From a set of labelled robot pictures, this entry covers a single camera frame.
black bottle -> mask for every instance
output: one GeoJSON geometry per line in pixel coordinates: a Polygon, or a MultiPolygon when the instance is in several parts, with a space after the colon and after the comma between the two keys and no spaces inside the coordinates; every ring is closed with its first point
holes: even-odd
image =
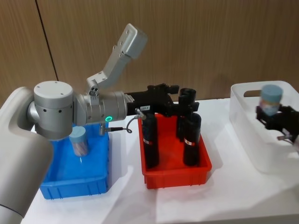
{"type": "Polygon", "coordinates": [[[199,137],[201,127],[201,117],[199,114],[192,113],[185,118],[184,131],[184,155],[183,162],[187,166],[199,164],[199,137]]]}
{"type": "MultiPolygon", "coordinates": [[[[194,103],[195,97],[196,97],[196,91],[194,89],[183,88],[179,92],[178,104],[180,106],[184,106],[188,108],[194,103]]],[[[179,138],[180,142],[184,141],[184,132],[185,132],[184,129],[185,129],[185,116],[178,116],[176,137],[179,138]]]]}
{"type": "Polygon", "coordinates": [[[154,114],[146,114],[142,121],[143,148],[147,168],[153,168],[159,164],[157,119],[154,114]]]}

metal bracket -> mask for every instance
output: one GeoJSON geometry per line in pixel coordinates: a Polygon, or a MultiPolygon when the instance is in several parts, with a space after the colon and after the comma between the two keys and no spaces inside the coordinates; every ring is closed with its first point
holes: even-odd
{"type": "Polygon", "coordinates": [[[113,46],[103,71],[87,78],[87,94],[97,96],[100,88],[115,84],[127,63],[141,54],[147,39],[145,33],[128,24],[117,45],[113,46]]]}

cable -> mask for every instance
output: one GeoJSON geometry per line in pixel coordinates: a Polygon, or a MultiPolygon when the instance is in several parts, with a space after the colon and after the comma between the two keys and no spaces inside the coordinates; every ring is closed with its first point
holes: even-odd
{"type": "Polygon", "coordinates": [[[126,130],[129,134],[132,133],[132,130],[129,129],[129,125],[132,123],[133,120],[140,118],[139,115],[135,115],[127,124],[127,127],[111,127],[109,128],[109,132],[115,132],[115,131],[121,131],[121,130],[126,130]]]}
{"type": "Polygon", "coordinates": [[[133,120],[138,119],[138,118],[140,118],[140,116],[139,116],[139,115],[135,115],[135,116],[128,122],[127,127],[124,128],[129,134],[132,133],[132,130],[129,129],[129,125],[132,123],[133,120]]]}

sticker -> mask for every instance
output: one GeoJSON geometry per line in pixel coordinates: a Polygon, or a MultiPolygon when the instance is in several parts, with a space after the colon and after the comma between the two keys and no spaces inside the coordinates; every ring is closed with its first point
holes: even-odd
{"type": "Polygon", "coordinates": [[[187,139],[185,139],[185,143],[189,146],[195,146],[195,143],[194,142],[190,142],[188,141],[187,139]]]}
{"type": "Polygon", "coordinates": [[[285,135],[289,135],[290,132],[288,130],[286,130],[285,128],[282,129],[282,133],[285,134],[285,135]]]}
{"type": "Polygon", "coordinates": [[[145,140],[145,139],[143,139],[143,141],[144,141],[145,144],[148,144],[148,145],[150,145],[150,146],[153,144],[151,141],[147,141],[147,140],[145,140]]]}
{"type": "Polygon", "coordinates": [[[141,111],[149,111],[150,110],[150,105],[149,106],[141,106],[140,110],[141,111]]]}

brown wall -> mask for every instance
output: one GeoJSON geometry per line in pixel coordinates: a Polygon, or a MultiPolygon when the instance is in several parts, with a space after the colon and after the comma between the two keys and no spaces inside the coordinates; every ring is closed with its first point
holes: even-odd
{"type": "Polygon", "coordinates": [[[59,80],[85,89],[127,23],[149,42],[114,89],[179,84],[198,98],[234,83],[285,80],[299,90],[297,0],[38,0],[59,80]]]}
{"type": "Polygon", "coordinates": [[[20,86],[55,80],[34,0],[0,1],[0,107],[20,86]]]}

